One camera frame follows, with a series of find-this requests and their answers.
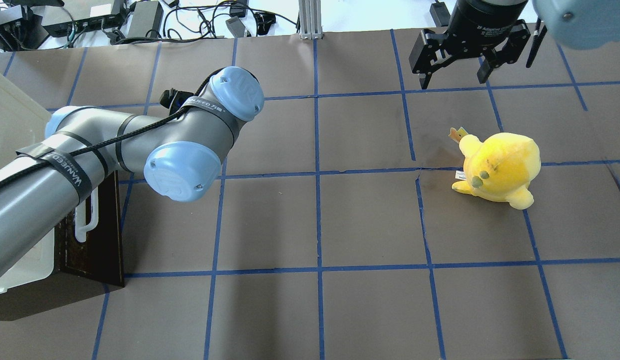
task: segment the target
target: light blue cover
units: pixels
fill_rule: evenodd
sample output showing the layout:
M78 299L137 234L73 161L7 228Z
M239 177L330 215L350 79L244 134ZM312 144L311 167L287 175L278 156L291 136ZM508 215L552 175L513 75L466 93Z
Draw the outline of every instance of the light blue cover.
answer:
M246 70L228 66L210 79L216 98L233 116L251 121L261 112L264 104L259 82Z
M207 146L173 141L153 150L143 167L148 185L175 201L200 199L221 171L219 157Z
M93 106L64 106L61 109L56 110L52 113L50 120L45 125L45 138L47 139L50 135L54 134L61 124L61 121L65 119L70 113L75 112L79 109L88 109Z
M588 50L620 41L620 0L534 0L533 4L550 35L568 48Z

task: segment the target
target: white handle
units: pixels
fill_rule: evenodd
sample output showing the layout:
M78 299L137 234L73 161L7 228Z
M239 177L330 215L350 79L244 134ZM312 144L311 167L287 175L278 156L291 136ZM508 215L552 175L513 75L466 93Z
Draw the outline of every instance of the white handle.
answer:
M85 201L79 204L74 210L74 237L79 243L84 243L86 240L86 233L90 230L94 230L99 223L99 191L98 187L90 194L90 222L85 223Z

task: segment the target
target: yellow plush toy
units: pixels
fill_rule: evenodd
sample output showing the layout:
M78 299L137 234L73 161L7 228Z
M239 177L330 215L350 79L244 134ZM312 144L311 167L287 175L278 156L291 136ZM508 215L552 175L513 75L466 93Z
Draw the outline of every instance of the yellow plush toy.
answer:
M519 210L534 203L527 187L541 170L541 157L533 139L501 132L481 142L463 128L451 129L450 137L459 143L465 155L466 177L455 182L452 189L490 201L507 202Z

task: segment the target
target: black velcro strap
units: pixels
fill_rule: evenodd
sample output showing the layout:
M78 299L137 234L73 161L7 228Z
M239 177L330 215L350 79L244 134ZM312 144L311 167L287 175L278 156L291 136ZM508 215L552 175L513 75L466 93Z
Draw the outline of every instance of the black velcro strap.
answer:
M121 123L121 126L118 127L118 132L116 133L116 137L120 137L121 135L123 135L123 133L125 132L125 128L127 128L127 125L135 117L136 115L130 115L127 117L127 119L125 119ZM127 171L128 173L131 173L132 171L130 171L130 169L128 169L127 166L125 166L125 162L123 161L123 155L121 153L121 143L122 141L117 141L115 144L116 161L118 161L118 164L121 166L121 168L123 168L123 170Z
M17 150L21 157L31 157L50 163L74 187L79 195L79 203L83 202L92 192L92 182L81 166L67 152L55 150L42 143L36 143Z
M221 103L210 100L209 98L190 96L188 100L183 103L182 108L184 107L196 107L205 110L221 119L225 123L225 125L227 125L228 129L230 129L233 139L232 144L234 145L237 137L239 137L239 131L241 130L241 128L239 127L239 123L237 122L236 117L230 111L228 111L228 109L226 109Z

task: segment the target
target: blue tape line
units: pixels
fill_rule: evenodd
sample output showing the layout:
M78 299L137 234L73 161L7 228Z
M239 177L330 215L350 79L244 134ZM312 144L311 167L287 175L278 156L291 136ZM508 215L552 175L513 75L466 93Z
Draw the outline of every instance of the blue tape line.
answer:
M595 259L559 259L541 260L543 265L575 265L575 264L618 264L620 257L599 257Z
M545 89L545 88L570 88L574 84L532 84L532 85L497 85L492 86L493 90L517 90L517 89Z
M152 87L154 87L154 77L156 76L156 69L159 67L159 57L161 55L161 43L156 46L156 55L154 55L154 67L152 68L152 75L150 76L150 85L148 86L148 94L145 97L145 104L143 104L143 114L148 114L148 107L150 106L150 97L152 96Z
M593 160L593 161L565 161L565 162L543 162L544 167L559 167L559 166L597 166L604 164L620 164L620 159L617 160ZM385 173L410 173L415 171L462 171L462 166L445 166L445 167L406 167L406 168L367 168L367 169L353 169L353 170L323 170L319 171L320 175L343 175L343 174L385 174ZM316 176L315 171L302 171L302 172L277 172L277 173L247 173L239 175L226 175L224 179L261 179L261 178L289 178L294 176ZM132 180L120 180L119 184L141 184L146 183L144 178L135 178Z
M205 324L205 344L203 358L207 360L210 354L210 337L212 333L212 312L214 311L214 289L216 289L216 269L219 263L219 243L221 239L221 216L223 215L223 198L225 196L225 171L227 158L221 169L221 190L219 191L219 208L216 213L216 234L214 235L214 255L212 257L212 272L210 277L210 297L207 301L207 322Z
M321 163L319 161L319 55L317 39L312 39L314 65L314 170L316 176L316 265L317 302L319 304L319 359L325 360L325 332L323 318L323 249L321 248Z
M445 356L445 342L443 338L443 326L441 324L441 313L438 307L438 295L436 293L436 281L434 276L434 265L432 264L432 254L430 253L429 245L428 245L428 231L426 231L426 222L423 214L423 196L421 194L421 180L417 178L415 180L415 185L417 188L417 198L419 199L419 216L421 219L421 231L423 234L423 245L426 249L426 259L428 261L428 269L429 269L429 279L430 279L430 290L432 292L432 305L434 308L434 319L436 322L436 336L438 337L438 350L440 352L440 356L442 360L446 360Z
M123 233L123 225L125 223L125 214L127 214L127 206L130 203L130 194L132 194L132 185L134 184L134 173L130 173L130 180L127 183L127 189L125 191L125 200L123 201L123 208L121 209L121 224L120 232Z
M124 276L127 279L132 278L181 278L187 276L211 276L213 271L167 271L167 272L137 272L126 273Z
M284 173L251 173L246 175L226 175L226 179L260 179L260 178L286 178L291 176L314 176L316 175L313 171L304 171L304 172L284 172Z
M347 93L320 93L317 98L351 98L354 96L379 96L379 95L399 95L400 91L370 91L370 92L347 92Z
M536 265L536 261L489 261L489 262L443 262L433 264L434 269L467 269L467 268L495 268L495 267L529 267Z
M312 64L314 66L314 96L319 95L319 53L316 39L312 39Z
M324 170L320 171L321 175L339 175L339 174L376 174L376 173L409 173L417 171L417 167L404 168L368 168L356 170Z
M412 141L412 126L410 126L410 114L408 114L408 101L405 98L405 84L403 82L403 71L401 70L401 60L399 59L399 49L396 46L396 37L394 37L394 29L390 29L392 37L392 48L394 48L394 58L396 59L396 68L399 71L399 84L401 84L401 99L403 100L403 116L405 117L405 127L408 131L408 145L410 146L410 157L412 161L416 161L414 155L414 142Z
M557 48L559 48L559 53L561 53L561 59L563 59L563 64L565 64L565 68L568 69L568 75L570 75L570 80L572 80L572 85L574 86L574 90L577 92L577 96L579 96L579 101L581 102L581 106L583 110L588 111L588 105L586 105L586 101L583 99L583 95L581 94L581 90L579 89L579 85L577 85L577 80L574 78L574 73L572 73L572 68L570 68L570 63L568 62L568 58L565 56L565 52L563 52L563 48L561 44L556 43Z
M428 264L388 264L388 265L354 265L354 266L325 266L323 271L392 271L392 270L422 270L428 269Z
M83 64L85 62L85 57L88 54L88 48L83 49L83 55L81 56L81 62L79 62L79 68L76 70L76 76L74 77L74 82L72 83L72 89L70 89L70 95L68 95L68 102L66 105L70 105L72 102L72 97L74 96L74 91L76 90L76 85L79 83L79 76L81 75L81 70L83 69Z
M293 95L293 96L270 96L266 97L265 101L271 100L298 100L298 99L311 99L314 95Z
M234 38L234 43L232 44L232 66L236 66L236 48L239 44L239 39Z
M544 167L565 167L565 166L601 166L605 164L620 164L617 160L592 160L592 161L564 161L564 162L542 162Z
M595 87L598 85L620 85L620 81L577 82L579 87Z
M582 264L620 264L620 257L599 257L593 259L555 259L541 260L543 265L582 265ZM489 262L442 262L433 263L434 269L472 269L472 268L497 268L497 267L535 267L536 260L520 261L489 261ZM346 266L322 266L322 272L355 272L355 271L394 271L394 270L423 270L429 269L428 264L386 264L386 265L346 265ZM141 272L126 273L125 278L179 278L188 276L211 276L214 272L217 276L235 276L250 274L287 274L318 272L318 267L300 268L266 268L266 269L225 269L217 271L168 271L168 272Z
M5 70L3 71L3 77L5 78L6 76L8 76L8 70L10 70L10 66L12 66L12 60L14 60L14 55L16 54L16 52L13 52L12 55L10 55L10 59L8 60L8 64L5 66Z
M547 279L545 278L545 271L543 270L543 263L541 262L541 255L539 253L539 249L536 246L536 239L534 237L534 231L532 230L532 223L530 221L530 215L527 212L527 209L523 210L523 215L525 217L525 225L527 226L527 232L530 235L530 242L532 244L532 250L534 251L534 258L536 259L536 264L539 269L539 275L541 276L541 284L543 285L543 292L545 292L545 299L547 299L548 309L550 310L550 317L552 318L552 324L554 324L554 333L556 333L556 339L559 343L559 349L561 349L561 356L564 359L568 358L568 352L565 349L565 344L563 343L563 336L561 335L561 328L559 328L559 321L556 317L556 312L554 311L554 304L552 303L552 296L550 294L550 287L548 286Z
M440 89L411 89L406 90L406 94L423 94L429 92L456 92L456 91L484 91L485 86L473 86L468 88L440 88Z
M479 57L479 65L483 66L482 57ZM494 99L494 93L492 92L492 85L490 85L490 80L486 80L485 88L488 89L488 96L490 96L490 103L492 103L492 110L494 111L494 116L497 119L497 125L499 126L499 131L504 132L503 123L501 122L501 115L499 114L499 108L497 107L497 101Z
M99 326L97 327L97 335L94 338L94 347L92 349L92 360L96 360L97 355L99 353L99 345L101 342L101 333L103 331L103 323L106 320L106 310L108 309L108 301L109 301L109 287L107 284L102 283L103 285L103 305L101 306L101 315L99 317Z

